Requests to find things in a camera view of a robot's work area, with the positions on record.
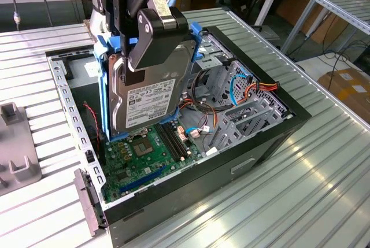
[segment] motherboard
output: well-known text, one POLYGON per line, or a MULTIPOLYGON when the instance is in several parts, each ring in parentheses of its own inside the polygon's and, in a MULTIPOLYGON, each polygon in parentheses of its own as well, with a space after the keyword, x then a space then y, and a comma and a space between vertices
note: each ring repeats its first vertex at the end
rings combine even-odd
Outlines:
POLYGON ((99 161, 106 177, 106 201, 113 202, 202 158, 195 144, 180 136, 181 132, 175 120, 149 126, 124 140, 109 142, 104 138, 99 161))

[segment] aluminum profile table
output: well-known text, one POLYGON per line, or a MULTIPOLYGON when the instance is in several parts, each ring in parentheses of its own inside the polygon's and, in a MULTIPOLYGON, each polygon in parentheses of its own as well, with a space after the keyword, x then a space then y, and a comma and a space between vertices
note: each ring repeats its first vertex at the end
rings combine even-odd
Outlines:
MULTIPOLYGON (((321 5, 324 9, 321 11, 310 30, 307 32, 307 36, 315 31, 315 29, 322 22, 324 16, 329 11, 344 19, 356 29, 359 29, 367 35, 370 35, 370 0, 310 0, 293 30, 290 32, 289 37, 285 41, 281 49, 283 53, 288 51, 294 38, 299 33, 301 27, 309 17, 316 4, 321 5)), ((356 29, 353 30, 353 33, 350 35, 350 37, 353 36, 356 29)), ((341 49, 348 40, 349 38, 340 45, 339 49, 341 49)))
MULTIPOLYGON (((370 241, 370 133, 346 106, 222 9, 186 13, 218 26, 313 116, 275 155, 127 247, 360 247, 370 241)), ((41 181, 0 197, 1 247, 111 247, 91 238, 73 185, 79 156, 45 50, 92 43, 71 25, 0 35, 0 100, 25 106, 41 181)))

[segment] open computer tower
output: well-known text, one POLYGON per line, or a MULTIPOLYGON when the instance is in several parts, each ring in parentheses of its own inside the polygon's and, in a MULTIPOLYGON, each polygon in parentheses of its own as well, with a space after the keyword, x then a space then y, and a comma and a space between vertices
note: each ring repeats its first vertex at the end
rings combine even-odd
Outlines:
POLYGON ((216 27, 204 29, 198 52, 203 57, 191 66, 176 118, 115 142, 99 129, 93 47, 46 54, 81 154, 75 184, 90 232, 108 230, 113 247, 267 160, 310 118, 281 87, 259 88, 278 84, 216 27), (220 108, 216 122, 187 104, 191 94, 220 108))

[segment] hard drive label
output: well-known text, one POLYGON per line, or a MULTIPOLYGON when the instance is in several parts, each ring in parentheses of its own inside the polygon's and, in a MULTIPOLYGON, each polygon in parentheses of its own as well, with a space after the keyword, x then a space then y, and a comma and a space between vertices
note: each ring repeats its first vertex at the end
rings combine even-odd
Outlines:
POLYGON ((174 86, 171 79, 127 92, 126 127, 166 115, 174 86))

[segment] metal shelf frame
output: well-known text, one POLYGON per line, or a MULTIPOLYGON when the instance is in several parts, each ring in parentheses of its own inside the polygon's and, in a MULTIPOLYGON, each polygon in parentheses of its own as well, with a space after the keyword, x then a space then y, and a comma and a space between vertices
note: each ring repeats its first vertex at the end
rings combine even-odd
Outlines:
POLYGON ((317 4, 321 5, 324 9, 314 21, 306 36, 309 36, 316 30, 328 12, 336 14, 338 17, 355 27, 355 30, 344 41, 344 43, 340 45, 339 49, 341 49, 349 41, 356 29, 359 29, 365 34, 370 35, 370 0, 310 0, 295 24, 293 30, 286 39, 281 49, 283 53, 287 53, 296 35, 300 32, 303 24, 317 4))

